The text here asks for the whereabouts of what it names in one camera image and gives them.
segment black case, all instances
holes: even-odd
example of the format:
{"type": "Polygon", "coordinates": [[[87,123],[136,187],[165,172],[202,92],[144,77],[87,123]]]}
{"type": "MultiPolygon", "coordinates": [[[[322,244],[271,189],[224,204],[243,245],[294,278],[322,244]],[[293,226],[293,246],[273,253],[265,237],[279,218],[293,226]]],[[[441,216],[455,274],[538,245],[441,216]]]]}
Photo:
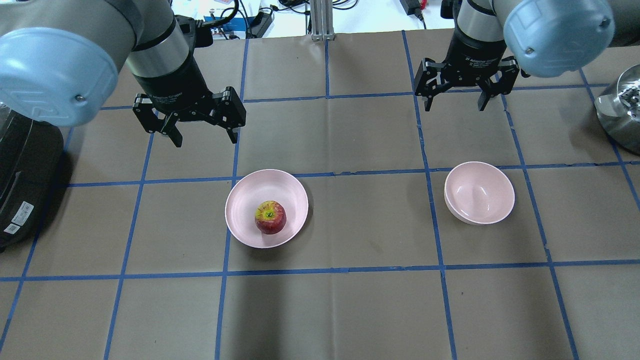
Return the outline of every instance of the black case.
{"type": "Polygon", "coordinates": [[[0,107],[0,252],[33,234],[62,150],[56,126],[0,107]]]}

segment stainless steel container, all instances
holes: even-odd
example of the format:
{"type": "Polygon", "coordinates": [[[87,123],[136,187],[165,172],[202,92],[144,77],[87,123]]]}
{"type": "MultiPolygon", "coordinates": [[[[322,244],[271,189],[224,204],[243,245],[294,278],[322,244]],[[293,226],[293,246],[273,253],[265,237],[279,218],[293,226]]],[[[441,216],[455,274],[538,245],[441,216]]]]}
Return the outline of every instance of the stainless steel container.
{"type": "Polygon", "coordinates": [[[620,75],[596,99],[604,130],[625,149],[640,155],[640,65],[620,75]]]}

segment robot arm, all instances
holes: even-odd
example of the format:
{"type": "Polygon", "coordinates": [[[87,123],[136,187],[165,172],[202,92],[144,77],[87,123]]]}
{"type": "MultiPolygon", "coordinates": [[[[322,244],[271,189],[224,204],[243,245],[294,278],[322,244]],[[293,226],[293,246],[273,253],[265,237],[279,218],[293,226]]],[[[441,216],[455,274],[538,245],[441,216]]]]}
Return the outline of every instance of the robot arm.
{"type": "Polygon", "coordinates": [[[210,92],[193,58],[194,47],[212,42],[208,28],[222,21],[176,18],[168,1],[149,0],[31,0],[0,5],[0,14],[0,101],[22,115],[85,124],[126,63],[146,92],[133,110],[149,133],[160,131],[179,147],[176,123],[203,120],[237,141],[244,106],[230,86],[210,92]],[[198,38],[207,32],[209,39],[198,38]]]}
{"type": "Polygon", "coordinates": [[[425,58],[414,82],[425,110],[454,86],[478,86],[479,110],[523,76],[550,78],[593,61],[607,46],[640,44],[638,0],[444,0],[455,20],[442,63],[425,58]],[[507,46],[514,56],[502,58],[507,46]],[[494,83],[492,77],[500,73],[494,83]]]}

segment bowl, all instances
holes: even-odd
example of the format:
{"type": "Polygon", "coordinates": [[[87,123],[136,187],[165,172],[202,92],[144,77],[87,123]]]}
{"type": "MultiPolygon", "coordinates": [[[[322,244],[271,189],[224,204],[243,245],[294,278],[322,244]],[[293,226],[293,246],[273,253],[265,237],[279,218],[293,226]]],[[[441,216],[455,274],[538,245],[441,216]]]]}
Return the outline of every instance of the bowl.
{"type": "Polygon", "coordinates": [[[293,175],[276,169],[252,172],[231,189],[225,204],[225,220],[231,233],[241,243],[266,249],[291,240],[307,220],[307,192],[293,175]],[[287,214],[284,228],[266,235],[255,225],[255,210],[267,200],[275,200],[287,214]]]}
{"type": "Polygon", "coordinates": [[[454,167],[444,183],[444,200],[456,218],[472,225],[504,220],[515,204],[511,181],[493,165],[469,161],[454,167]]]}

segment white label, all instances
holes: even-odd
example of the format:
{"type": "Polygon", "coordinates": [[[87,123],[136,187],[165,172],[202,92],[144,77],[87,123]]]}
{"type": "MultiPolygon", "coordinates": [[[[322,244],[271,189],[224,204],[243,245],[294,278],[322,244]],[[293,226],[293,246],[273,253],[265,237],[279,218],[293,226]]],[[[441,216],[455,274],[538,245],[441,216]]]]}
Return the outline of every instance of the white label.
{"type": "Polygon", "coordinates": [[[11,222],[15,222],[16,224],[23,226],[24,223],[27,222],[27,219],[29,218],[29,215],[31,215],[32,211],[33,205],[26,201],[23,201],[22,205],[20,205],[20,209],[18,209],[18,212],[15,214],[11,222]]]}
{"type": "Polygon", "coordinates": [[[18,230],[20,230],[20,227],[16,224],[11,224],[9,226],[6,227],[6,229],[4,230],[6,233],[9,233],[11,235],[15,234],[18,230]]]}

